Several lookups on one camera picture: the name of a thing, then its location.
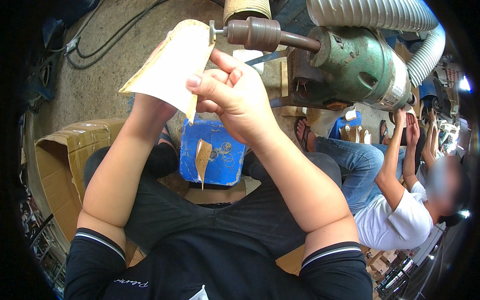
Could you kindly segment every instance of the black t-shirt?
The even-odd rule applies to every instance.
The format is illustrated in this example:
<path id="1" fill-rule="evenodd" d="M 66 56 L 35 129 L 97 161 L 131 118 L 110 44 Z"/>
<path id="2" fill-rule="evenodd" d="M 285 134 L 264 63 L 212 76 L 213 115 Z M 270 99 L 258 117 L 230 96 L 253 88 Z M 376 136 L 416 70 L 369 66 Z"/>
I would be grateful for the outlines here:
<path id="1" fill-rule="evenodd" d="M 299 276 L 283 271 L 257 240 L 227 230 L 197 228 L 158 242 L 126 268 L 121 248 L 79 228 L 67 257 L 65 299 L 189 300 L 202 287 L 216 299 L 372 299 L 360 245 L 343 242 L 316 251 Z"/>

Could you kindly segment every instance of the flexible duct hose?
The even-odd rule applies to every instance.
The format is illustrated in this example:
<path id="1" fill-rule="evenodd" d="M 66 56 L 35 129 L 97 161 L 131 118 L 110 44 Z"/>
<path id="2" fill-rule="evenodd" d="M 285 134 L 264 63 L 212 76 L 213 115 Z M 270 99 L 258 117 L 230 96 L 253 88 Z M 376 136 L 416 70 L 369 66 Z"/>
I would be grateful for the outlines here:
<path id="1" fill-rule="evenodd" d="M 355 26 L 403 31 L 430 31 L 407 62 L 415 87 L 437 65 L 445 48 L 445 31 L 423 0 L 307 0 L 317 26 Z"/>
<path id="2" fill-rule="evenodd" d="M 445 31 L 438 24 L 437 28 L 427 34 L 420 48 L 407 61 L 410 81 L 418 87 L 435 68 L 445 49 Z"/>

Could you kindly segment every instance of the man in white shirt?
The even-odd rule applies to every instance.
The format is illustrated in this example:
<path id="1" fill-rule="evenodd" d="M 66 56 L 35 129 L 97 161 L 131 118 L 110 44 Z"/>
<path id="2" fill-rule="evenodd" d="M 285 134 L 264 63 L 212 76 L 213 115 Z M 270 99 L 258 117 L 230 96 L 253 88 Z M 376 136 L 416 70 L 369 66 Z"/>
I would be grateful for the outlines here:
<path id="1" fill-rule="evenodd" d="M 395 112 L 395 121 L 389 146 L 315 139 L 309 136 L 312 133 L 306 138 L 309 151 L 325 153 L 350 171 L 342 192 L 354 215 L 360 243 L 386 251 L 422 244 L 441 216 L 459 211 L 470 190 L 458 160 L 446 156 L 432 166 L 426 191 L 415 177 L 415 148 L 420 135 L 417 119 L 400 109 Z M 400 149 L 405 121 L 406 151 Z M 305 122 L 299 122 L 297 134 L 305 136 L 305 128 Z M 402 173 L 408 190 L 398 181 Z"/>

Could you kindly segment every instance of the black pants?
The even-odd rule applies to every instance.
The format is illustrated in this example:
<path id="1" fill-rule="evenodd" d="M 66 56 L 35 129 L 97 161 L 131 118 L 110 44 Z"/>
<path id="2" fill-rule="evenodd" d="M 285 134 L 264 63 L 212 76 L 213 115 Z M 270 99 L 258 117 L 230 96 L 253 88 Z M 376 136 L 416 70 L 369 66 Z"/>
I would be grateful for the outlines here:
<path id="1" fill-rule="evenodd" d="M 97 150 L 87 160 L 85 186 L 108 149 Z M 340 169 L 332 158 L 322 153 L 305 155 L 340 186 Z M 177 170 L 179 163 L 172 147 L 167 144 L 154 146 L 140 177 L 132 213 L 124 228 L 125 235 L 146 253 L 163 236 L 197 227 L 220 228 L 251 236 L 265 245 L 275 258 L 301 246 L 306 233 L 288 210 L 278 188 L 253 152 L 245 161 L 250 163 L 244 168 L 262 184 L 226 207 L 207 208 L 189 202 L 157 181 Z"/>
<path id="2" fill-rule="evenodd" d="M 419 137 L 419 141 L 417 142 L 417 147 L 415 148 L 415 173 L 417 173 L 417 170 L 419 168 L 421 151 L 423 150 L 423 147 L 425 146 L 426 142 L 427 142 L 427 133 L 425 131 L 425 128 L 420 127 L 420 137 Z M 400 140 L 400 146 L 406 146 L 406 145 L 407 145 L 407 128 L 404 127 L 402 131 L 402 139 Z"/>

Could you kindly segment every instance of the foot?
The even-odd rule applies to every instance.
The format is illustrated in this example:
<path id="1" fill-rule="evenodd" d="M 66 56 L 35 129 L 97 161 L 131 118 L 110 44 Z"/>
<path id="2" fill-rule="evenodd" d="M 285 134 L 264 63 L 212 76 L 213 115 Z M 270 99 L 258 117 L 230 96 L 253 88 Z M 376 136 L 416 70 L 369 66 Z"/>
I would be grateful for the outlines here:
<path id="1" fill-rule="evenodd" d="M 297 125 L 297 136 L 301 140 L 303 137 L 303 132 L 305 131 L 305 126 L 308 126 L 307 119 L 300 120 Z M 315 134 L 313 132 L 309 132 L 307 135 L 307 150 L 308 152 L 315 152 L 315 146 L 313 142 L 315 141 Z"/>
<path id="2" fill-rule="evenodd" d="M 170 136 L 170 134 L 168 133 L 168 131 L 165 127 L 162 129 L 162 133 Z M 174 145 L 172 145 L 172 143 L 170 143 L 166 139 L 162 139 L 162 138 L 158 140 L 158 145 L 160 145 L 161 143 L 166 143 L 166 144 L 170 145 L 170 147 L 173 148 L 173 150 L 175 151 L 175 154 L 177 154 L 177 157 L 178 157 L 177 149 L 174 147 Z"/>
<path id="3" fill-rule="evenodd" d="M 383 122 L 382 126 L 380 127 L 380 136 L 382 136 L 385 131 L 387 130 L 387 122 Z M 384 137 L 384 140 L 382 141 L 382 145 L 388 145 L 390 144 L 390 137 L 388 136 L 388 133 Z"/>

